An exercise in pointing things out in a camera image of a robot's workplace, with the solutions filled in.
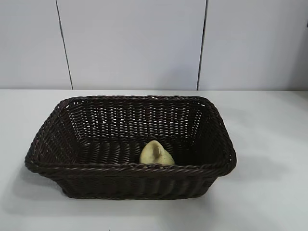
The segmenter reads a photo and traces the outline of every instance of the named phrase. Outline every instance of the yellow pear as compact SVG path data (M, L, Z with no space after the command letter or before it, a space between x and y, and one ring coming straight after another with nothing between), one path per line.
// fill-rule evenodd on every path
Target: yellow pear
M174 165L174 160L158 141L151 141L143 148L140 163Z

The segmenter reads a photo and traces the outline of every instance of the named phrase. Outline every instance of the white table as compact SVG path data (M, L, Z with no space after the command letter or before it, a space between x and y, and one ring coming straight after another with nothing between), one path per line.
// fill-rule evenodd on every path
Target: white table
M41 124L80 95L199 95L221 113L236 169L197 199L75 200L24 167ZM306 231L308 92L0 90L1 231Z

